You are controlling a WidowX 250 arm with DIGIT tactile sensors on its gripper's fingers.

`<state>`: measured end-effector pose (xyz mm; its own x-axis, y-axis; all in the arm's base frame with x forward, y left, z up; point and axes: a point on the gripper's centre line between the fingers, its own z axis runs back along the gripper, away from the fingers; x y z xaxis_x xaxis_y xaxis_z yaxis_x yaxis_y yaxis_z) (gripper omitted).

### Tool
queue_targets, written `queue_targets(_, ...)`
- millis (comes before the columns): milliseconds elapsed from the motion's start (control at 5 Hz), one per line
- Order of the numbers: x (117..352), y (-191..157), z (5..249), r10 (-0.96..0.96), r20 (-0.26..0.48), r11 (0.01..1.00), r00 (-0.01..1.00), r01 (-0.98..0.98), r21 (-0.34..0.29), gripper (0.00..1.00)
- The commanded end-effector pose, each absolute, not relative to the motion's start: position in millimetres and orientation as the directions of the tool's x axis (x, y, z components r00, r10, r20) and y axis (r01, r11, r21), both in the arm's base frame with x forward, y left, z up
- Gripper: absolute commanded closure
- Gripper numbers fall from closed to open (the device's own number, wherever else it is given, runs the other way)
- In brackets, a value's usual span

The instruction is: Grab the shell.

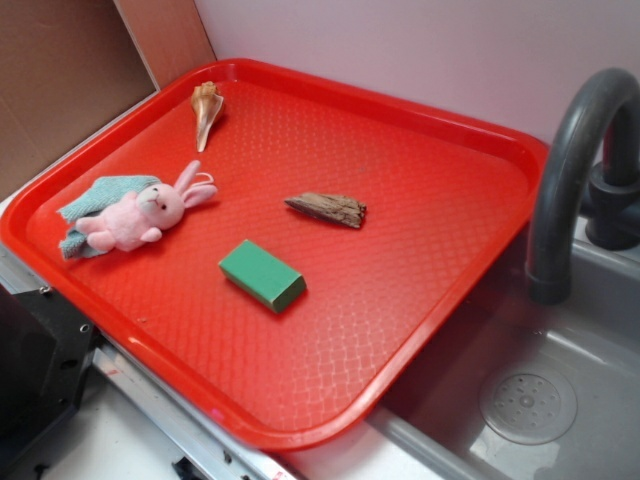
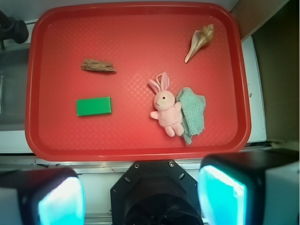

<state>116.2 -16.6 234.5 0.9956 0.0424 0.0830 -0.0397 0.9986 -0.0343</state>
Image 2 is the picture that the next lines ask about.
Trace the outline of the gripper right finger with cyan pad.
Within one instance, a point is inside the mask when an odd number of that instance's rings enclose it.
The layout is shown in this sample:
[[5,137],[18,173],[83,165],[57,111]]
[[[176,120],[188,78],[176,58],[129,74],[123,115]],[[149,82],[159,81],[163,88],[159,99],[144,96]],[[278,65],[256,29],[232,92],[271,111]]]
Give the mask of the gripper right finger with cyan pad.
[[300,154],[278,149],[207,155],[198,198],[210,225],[297,225]]

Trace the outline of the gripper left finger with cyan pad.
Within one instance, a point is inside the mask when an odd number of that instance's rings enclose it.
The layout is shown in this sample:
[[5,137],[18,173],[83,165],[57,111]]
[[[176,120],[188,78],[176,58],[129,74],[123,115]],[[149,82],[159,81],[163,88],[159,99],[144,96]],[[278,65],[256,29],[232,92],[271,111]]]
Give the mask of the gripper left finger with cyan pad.
[[85,211],[83,182],[73,169],[0,174],[2,225],[83,225]]

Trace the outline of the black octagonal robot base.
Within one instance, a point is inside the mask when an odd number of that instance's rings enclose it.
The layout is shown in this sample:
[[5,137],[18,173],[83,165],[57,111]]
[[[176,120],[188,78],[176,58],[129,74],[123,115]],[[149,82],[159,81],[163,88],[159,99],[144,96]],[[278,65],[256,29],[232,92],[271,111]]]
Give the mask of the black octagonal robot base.
[[173,160],[135,161],[110,189],[114,225],[202,225],[197,181]]

